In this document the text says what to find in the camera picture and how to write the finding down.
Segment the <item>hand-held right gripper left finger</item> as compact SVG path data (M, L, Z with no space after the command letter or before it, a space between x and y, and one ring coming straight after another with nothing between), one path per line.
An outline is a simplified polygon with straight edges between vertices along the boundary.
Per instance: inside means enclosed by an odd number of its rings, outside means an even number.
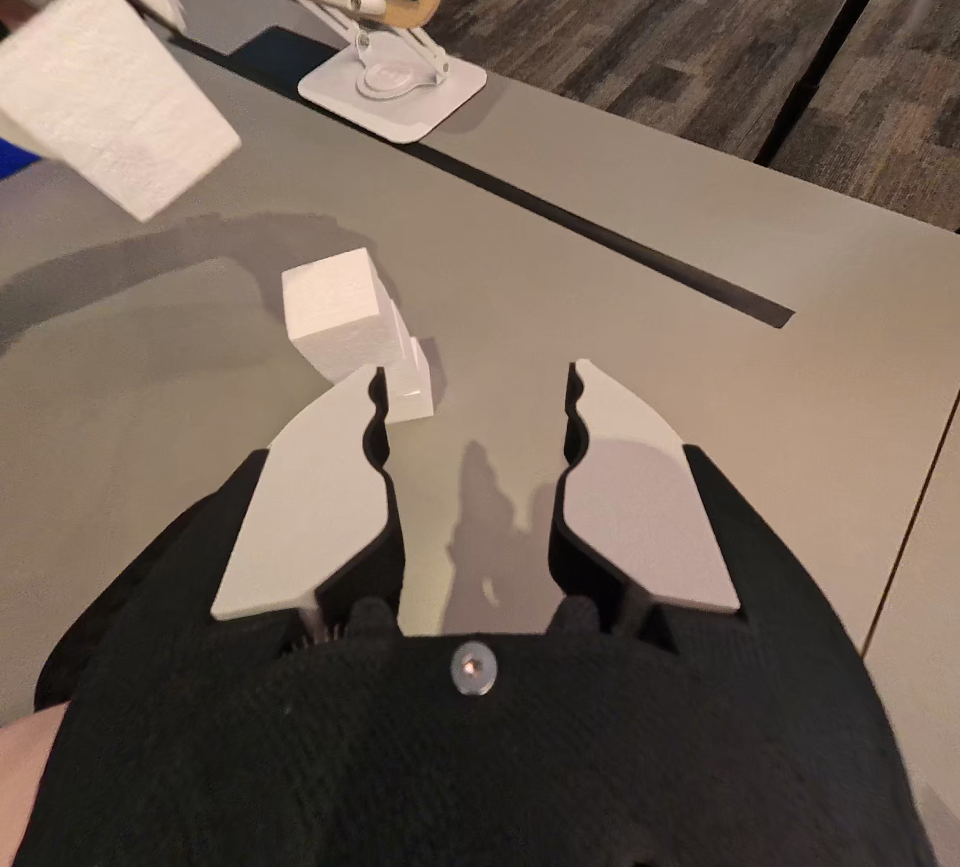
M405 550L386 471L388 413L386 371L366 365L279 431L212 602L214 621L293 612L309 636L331 637L367 599L397 620Z

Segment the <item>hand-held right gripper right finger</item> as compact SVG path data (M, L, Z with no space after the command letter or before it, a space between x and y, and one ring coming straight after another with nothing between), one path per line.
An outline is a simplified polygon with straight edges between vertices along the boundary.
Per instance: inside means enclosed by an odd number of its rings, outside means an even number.
M724 617L740 598L686 446L651 405L588 359L569 365L549 572L596 607L604 633L642 633L655 609Z

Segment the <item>blue plastic bin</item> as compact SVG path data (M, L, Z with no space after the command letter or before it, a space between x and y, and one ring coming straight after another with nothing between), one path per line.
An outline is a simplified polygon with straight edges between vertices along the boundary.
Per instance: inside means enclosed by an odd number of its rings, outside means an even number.
M15 145L4 138L0 140L0 178L1 181L16 175L19 171L33 165L40 158L30 151Z

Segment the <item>wooden book stand white base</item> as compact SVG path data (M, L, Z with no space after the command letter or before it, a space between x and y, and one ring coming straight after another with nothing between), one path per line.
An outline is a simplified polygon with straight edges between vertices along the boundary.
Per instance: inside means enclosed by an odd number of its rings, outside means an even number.
M486 87L484 68L426 33L442 0L296 1L344 43L298 93L387 141L421 141Z

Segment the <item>black partition post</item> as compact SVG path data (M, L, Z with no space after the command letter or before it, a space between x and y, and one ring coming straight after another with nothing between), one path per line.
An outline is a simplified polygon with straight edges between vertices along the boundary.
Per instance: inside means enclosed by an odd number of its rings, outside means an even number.
M772 165L790 134L804 116L815 94L819 91L822 81L870 2L871 0L844 1L806 69L794 83L774 117L771 128L753 158L755 165L761 167Z

